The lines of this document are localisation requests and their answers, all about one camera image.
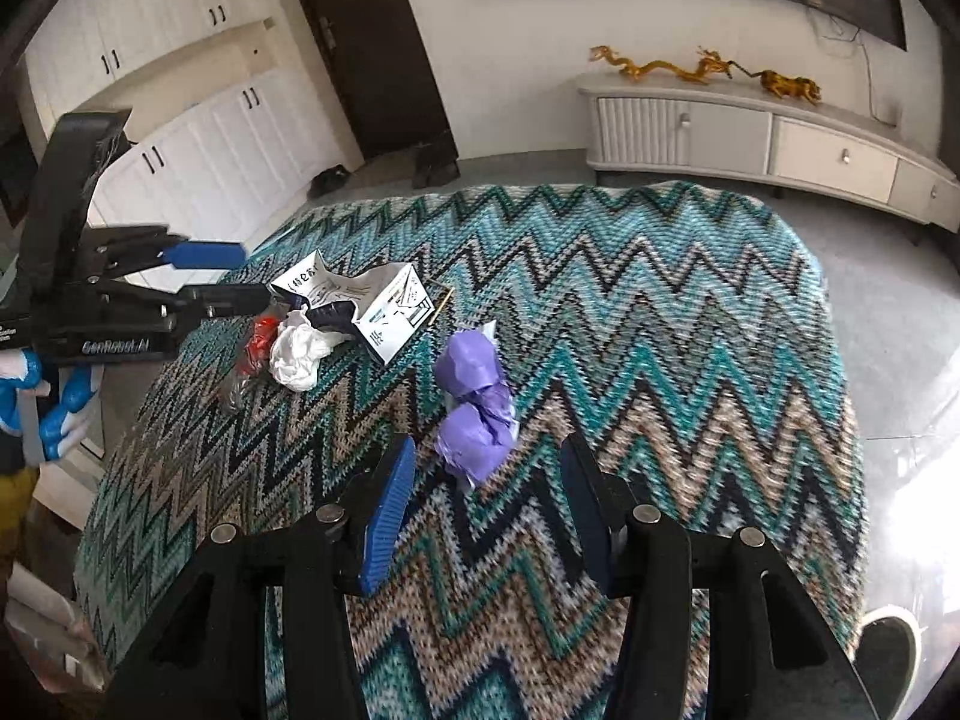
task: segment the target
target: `purple plastic bag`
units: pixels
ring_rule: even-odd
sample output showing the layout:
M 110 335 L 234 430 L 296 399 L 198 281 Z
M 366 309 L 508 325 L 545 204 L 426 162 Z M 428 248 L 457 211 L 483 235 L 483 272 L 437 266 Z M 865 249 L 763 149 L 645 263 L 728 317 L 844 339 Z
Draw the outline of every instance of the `purple plastic bag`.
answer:
M 443 354 L 433 364 L 437 384 L 457 400 L 503 382 L 496 347 L 479 330 L 462 330 L 450 336 Z
M 479 330 L 454 333 L 433 372 L 461 404 L 440 423 L 436 450 L 451 473 L 481 484 L 517 443 L 514 404 L 496 346 Z

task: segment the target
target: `white tv stand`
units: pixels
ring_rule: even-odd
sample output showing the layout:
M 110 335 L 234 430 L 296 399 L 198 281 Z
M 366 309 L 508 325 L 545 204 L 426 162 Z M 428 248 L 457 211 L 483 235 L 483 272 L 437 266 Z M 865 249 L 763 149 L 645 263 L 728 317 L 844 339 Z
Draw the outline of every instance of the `white tv stand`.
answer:
M 700 86 L 653 74 L 585 74 L 594 170 L 714 175 L 864 203 L 957 232 L 960 183 L 894 127 L 832 105 L 778 100 L 758 83 Z

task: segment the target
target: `zigzag pattern blanket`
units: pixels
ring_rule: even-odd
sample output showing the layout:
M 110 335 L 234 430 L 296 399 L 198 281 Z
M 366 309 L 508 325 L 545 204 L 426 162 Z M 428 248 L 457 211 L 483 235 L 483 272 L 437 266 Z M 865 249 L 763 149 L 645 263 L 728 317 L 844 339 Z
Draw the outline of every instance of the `zigzag pattern blanket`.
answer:
M 229 278 L 266 281 L 323 250 L 358 274 L 411 261 L 456 290 L 392 365 L 345 344 L 320 384 L 216 388 L 248 320 L 208 322 L 152 385 L 109 464 L 76 571 L 116 664 L 222 521 L 282 526 L 335 496 L 373 445 L 409 432 L 419 469 L 389 579 L 349 604 L 371 717 L 600 717 L 627 607 L 584 574 L 560 484 L 579 426 L 602 466 L 688 527 L 768 533 L 838 640 L 863 590 L 862 464 L 820 267 L 760 201 L 683 182 L 626 191 L 479 187 L 308 210 Z M 464 497 L 439 466 L 431 365 L 496 319 L 520 444 Z M 702 707 L 700 599 L 688 710 Z M 284 712 L 278 622 L 269 698 Z

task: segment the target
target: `red object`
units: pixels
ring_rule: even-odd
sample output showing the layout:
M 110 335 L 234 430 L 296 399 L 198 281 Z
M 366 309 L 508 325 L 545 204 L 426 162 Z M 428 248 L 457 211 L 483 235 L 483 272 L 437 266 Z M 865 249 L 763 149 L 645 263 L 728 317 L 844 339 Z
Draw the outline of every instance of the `red object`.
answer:
M 241 359 L 237 362 L 240 373 L 248 376 L 257 375 L 270 359 L 270 347 L 277 339 L 277 327 L 280 320 L 277 317 L 260 317 L 253 322 L 253 331 Z

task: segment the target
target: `golden dragon figurine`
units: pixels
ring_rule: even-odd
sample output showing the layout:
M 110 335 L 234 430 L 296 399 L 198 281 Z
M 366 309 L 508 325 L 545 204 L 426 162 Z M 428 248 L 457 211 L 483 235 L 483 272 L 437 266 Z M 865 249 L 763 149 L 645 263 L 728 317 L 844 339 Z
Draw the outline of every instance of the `golden dragon figurine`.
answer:
M 789 79 L 787 76 L 781 76 L 776 70 L 761 70 L 759 73 L 751 73 L 736 62 L 731 64 L 742 74 L 745 74 L 748 79 L 760 79 L 760 86 L 771 95 L 776 95 L 779 98 L 791 97 L 797 98 L 797 100 L 806 100 L 812 105 L 820 104 L 820 87 L 813 79 L 805 79 L 803 76 Z
M 645 65 L 638 67 L 631 59 L 627 59 L 625 56 L 617 56 L 610 46 L 594 46 L 590 49 L 590 61 L 597 62 L 602 59 L 606 59 L 613 66 L 620 66 L 620 72 L 634 81 L 646 76 L 649 71 L 657 69 L 673 71 L 679 79 L 691 83 L 707 83 L 707 81 L 704 81 L 704 76 L 710 73 L 725 73 L 728 79 L 733 77 L 730 73 L 730 66 L 733 65 L 733 62 L 725 62 L 717 52 L 708 52 L 703 49 L 700 50 L 700 61 L 693 73 L 677 67 L 672 62 L 664 62 L 661 59 L 655 59 L 653 62 L 647 62 Z
M 749 70 L 734 60 L 726 60 L 720 56 L 719 52 L 709 52 L 702 47 L 699 51 L 700 61 L 697 63 L 697 69 L 693 72 L 677 67 L 672 62 L 665 62 L 661 59 L 655 59 L 653 62 L 647 62 L 645 65 L 637 66 L 625 56 L 617 56 L 616 52 L 610 46 L 595 46 L 590 49 L 590 61 L 607 60 L 608 63 L 620 68 L 621 74 L 634 81 L 640 80 L 651 70 L 669 70 L 679 79 L 690 81 L 691 83 L 706 84 L 705 76 L 711 73 L 726 74 L 728 79 L 732 79 L 730 69 L 736 67 L 741 73 L 749 79 L 760 79 L 760 85 L 770 94 L 779 98 L 792 97 L 798 100 L 806 100 L 808 103 L 817 105 L 820 102 L 820 87 L 812 79 L 805 79 L 803 76 L 797 76 L 791 79 L 782 76 L 773 70 L 762 70 L 759 73 L 751 73 Z

